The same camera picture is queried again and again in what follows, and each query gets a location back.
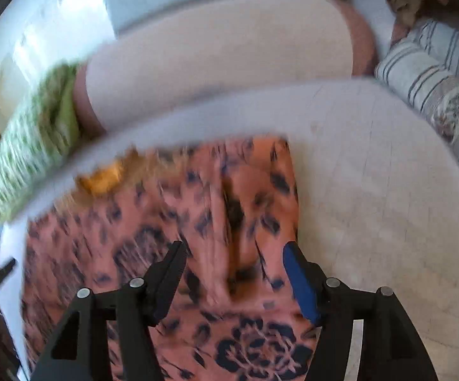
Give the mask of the orange black floral garment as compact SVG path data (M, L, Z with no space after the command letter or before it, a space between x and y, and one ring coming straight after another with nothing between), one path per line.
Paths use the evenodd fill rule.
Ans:
M283 264L297 240L288 141L131 150L30 220L21 316L31 370L81 289L132 291L165 380L303 380L317 347Z

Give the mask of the pink bolster cushion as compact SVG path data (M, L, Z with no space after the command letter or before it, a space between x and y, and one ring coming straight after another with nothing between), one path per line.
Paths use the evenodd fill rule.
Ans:
M98 48L75 77L91 137L236 91L370 75L370 25L342 0L191 0Z

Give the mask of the striped floral folded blanket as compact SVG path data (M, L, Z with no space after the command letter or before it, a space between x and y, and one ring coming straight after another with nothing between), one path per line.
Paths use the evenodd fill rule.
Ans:
M459 163L459 30L420 23L390 48L375 77L423 116Z

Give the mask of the white quilted mattress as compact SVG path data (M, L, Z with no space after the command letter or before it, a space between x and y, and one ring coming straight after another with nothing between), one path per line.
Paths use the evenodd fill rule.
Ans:
M305 256L350 287L392 288L437 376L459 380L459 166L437 133L373 79L247 91L133 120L83 147L5 225L0 264L23 259L28 220L76 175L129 147L260 133L289 141Z

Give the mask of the green white patterned pillow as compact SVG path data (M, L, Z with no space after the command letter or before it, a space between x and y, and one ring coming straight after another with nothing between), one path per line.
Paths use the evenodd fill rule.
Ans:
M18 214L78 144L73 93L80 68L79 63L55 65L8 120L0 141L0 225Z

